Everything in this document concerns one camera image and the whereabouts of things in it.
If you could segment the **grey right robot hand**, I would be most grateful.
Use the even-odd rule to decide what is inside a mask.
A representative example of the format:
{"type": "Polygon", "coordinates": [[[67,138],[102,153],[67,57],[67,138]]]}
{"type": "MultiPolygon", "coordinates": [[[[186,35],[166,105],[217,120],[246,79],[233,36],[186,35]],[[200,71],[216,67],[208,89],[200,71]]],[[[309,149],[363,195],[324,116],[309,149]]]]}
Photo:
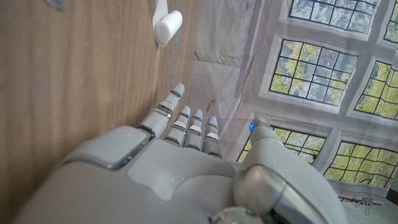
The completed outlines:
{"type": "Polygon", "coordinates": [[[51,172],[16,223],[346,223],[329,182],[264,118],[242,163],[221,156],[217,121],[178,107],[176,85],[137,128],[85,141],[51,172]]]}

